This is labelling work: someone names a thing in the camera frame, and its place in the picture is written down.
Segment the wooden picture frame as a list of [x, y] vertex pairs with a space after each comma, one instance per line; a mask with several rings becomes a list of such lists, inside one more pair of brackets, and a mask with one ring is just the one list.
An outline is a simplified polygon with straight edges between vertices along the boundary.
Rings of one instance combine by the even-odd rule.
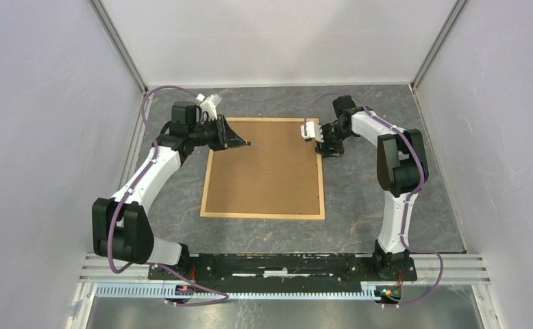
[[303, 119], [228, 121], [262, 146], [209, 153], [201, 217], [325, 220], [322, 158], [300, 135]]

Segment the yellow handled screwdriver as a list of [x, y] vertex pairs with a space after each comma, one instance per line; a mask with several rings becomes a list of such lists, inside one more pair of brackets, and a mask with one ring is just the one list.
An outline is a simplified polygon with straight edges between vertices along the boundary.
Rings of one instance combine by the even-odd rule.
[[251, 142], [251, 141], [245, 141], [245, 146], [248, 146], [248, 147], [261, 147], [262, 144], [254, 143], [254, 142]]

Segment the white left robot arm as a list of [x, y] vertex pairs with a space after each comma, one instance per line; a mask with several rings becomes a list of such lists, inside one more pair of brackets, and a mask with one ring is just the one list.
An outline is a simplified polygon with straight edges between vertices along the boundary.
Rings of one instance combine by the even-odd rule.
[[167, 180], [196, 147], [223, 151], [250, 146], [216, 112], [216, 100], [177, 101], [137, 172], [113, 196], [92, 205], [94, 253], [133, 264], [161, 263], [175, 279], [185, 278], [191, 261], [182, 244], [156, 238], [148, 212]]

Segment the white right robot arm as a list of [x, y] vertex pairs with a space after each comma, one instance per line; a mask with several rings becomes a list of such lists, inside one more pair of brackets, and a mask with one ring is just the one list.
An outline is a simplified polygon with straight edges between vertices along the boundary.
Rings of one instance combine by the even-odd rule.
[[384, 191], [382, 229], [375, 242], [373, 274], [388, 280], [410, 259], [408, 232], [419, 191], [429, 178], [422, 133], [389, 123], [368, 106], [357, 106], [349, 95], [332, 102], [335, 121], [321, 125], [305, 119], [301, 135], [316, 142], [322, 157], [344, 152], [344, 140], [363, 137], [376, 149], [376, 178]]

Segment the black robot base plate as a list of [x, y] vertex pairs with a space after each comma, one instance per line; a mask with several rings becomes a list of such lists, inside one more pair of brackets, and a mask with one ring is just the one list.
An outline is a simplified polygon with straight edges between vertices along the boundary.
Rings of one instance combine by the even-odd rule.
[[347, 293], [362, 282], [415, 282], [412, 258], [383, 265], [372, 254], [197, 254], [173, 266], [182, 276], [224, 293]]

